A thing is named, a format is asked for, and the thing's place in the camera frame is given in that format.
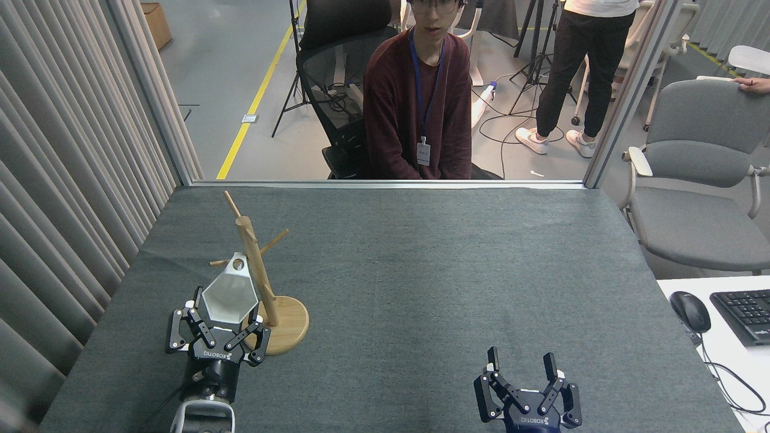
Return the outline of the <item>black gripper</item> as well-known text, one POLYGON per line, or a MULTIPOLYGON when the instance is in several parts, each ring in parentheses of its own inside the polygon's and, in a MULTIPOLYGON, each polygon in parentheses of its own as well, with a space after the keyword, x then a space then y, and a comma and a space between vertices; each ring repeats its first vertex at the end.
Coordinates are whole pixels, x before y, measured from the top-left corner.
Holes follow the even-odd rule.
POLYGON ((194 298, 185 307, 175 309, 168 325, 169 351, 182 350, 189 345, 180 333, 185 321, 192 331, 191 346, 186 364, 186 398, 204 399, 213 396, 221 401, 236 397, 240 362, 258 366, 266 357, 271 330, 261 319, 251 322, 242 331, 213 330, 199 312, 203 304, 203 288, 197 287, 194 298), (248 336, 256 336, 256 343, 248 348, 248 336))
POLYGON ((577 384, 567 381, 556 368, 554 353, 547 352, 543 362, 548 380, 544 391, 520 391, 499 373, 497 348, 490 347, 487 364, 473 382, 481 421, 503 419, 508 432, 561 432, 563 427, 582 425, 577 384), (555 406, 558 396, 562 397, 561 413, 555 406))

